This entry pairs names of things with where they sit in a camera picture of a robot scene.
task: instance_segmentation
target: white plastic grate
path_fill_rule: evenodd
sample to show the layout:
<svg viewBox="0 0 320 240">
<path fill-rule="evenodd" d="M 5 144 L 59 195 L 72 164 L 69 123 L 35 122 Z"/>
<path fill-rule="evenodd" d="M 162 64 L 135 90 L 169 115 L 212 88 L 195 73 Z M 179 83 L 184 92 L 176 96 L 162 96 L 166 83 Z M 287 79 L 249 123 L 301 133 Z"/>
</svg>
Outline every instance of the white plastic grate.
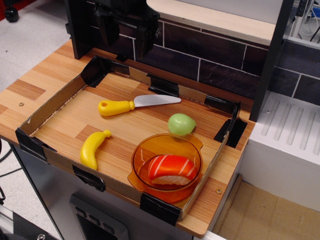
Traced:
<svg viewBox="0 0 320 240">
<path fill-rule="evenodd" d="M 320 166 L 320 106 L 271 92 L 250 139 Z"/>
</svg>

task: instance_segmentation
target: black wheel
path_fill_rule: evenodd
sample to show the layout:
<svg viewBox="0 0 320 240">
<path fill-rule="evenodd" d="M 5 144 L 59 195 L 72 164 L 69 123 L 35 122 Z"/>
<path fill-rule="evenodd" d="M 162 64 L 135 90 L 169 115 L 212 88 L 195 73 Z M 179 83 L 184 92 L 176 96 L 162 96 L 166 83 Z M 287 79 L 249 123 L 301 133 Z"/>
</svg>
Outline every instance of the black wheel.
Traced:
<svg viewBox="0 0 320 240">
<path fill-rule="evenodd" d="M 4 11 L 4 15 L 5 15 L 5 19 L 12 23 L 15 23 L 16 21 L 18 21 L 18 18 L 19 18 L 18 10 L 13 6 L 6 8 Z"/>
</svg>

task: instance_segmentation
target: green fruit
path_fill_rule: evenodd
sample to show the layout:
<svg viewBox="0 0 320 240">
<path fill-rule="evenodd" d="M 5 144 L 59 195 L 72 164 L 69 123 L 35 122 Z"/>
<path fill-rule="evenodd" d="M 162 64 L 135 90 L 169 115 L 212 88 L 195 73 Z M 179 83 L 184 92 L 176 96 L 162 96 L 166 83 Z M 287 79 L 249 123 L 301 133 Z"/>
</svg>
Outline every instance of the green fruit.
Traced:
<svg viewBox="0 0 320 240">
<path fill-rule="evenodd" d="M 190 134 L 195 126 L 196 121 L 183 113 L 173 114 L 168 121 L 170 133 L 177 135 Z"/>
</svg>

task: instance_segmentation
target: yellow banana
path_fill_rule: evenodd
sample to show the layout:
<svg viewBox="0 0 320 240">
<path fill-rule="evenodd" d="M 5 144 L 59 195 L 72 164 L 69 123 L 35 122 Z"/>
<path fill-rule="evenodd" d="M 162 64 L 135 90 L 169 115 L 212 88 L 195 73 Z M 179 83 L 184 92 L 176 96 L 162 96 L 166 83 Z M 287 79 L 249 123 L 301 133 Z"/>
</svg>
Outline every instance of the yellow banana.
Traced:
<svg viewBox="0 0 320 240">
<path fill-rule="evenodd" d="M 96 150 L 103 143 L 105 138 L 109 138 L 109 130 L 97 131 L 92 133 L 84 142 L 80 152 L 81 163 L 89 168 L 97 170 Z"/>
</svg>

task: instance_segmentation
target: salmon sushi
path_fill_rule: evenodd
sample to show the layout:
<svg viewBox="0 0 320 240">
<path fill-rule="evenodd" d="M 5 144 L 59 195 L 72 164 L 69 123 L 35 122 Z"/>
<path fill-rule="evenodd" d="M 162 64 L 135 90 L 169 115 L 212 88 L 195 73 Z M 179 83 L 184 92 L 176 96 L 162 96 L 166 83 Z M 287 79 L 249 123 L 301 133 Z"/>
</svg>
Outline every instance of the salmon sushi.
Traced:
<svg viewBox="0 0 320 240">
<path fill-rule="evenodd" d="M 194 163 L 187 157 L 179 155 L 156 156 L 148 168 L 148 177 L 153 184 L 186 185 L 196 175 Z"/>
</svg>

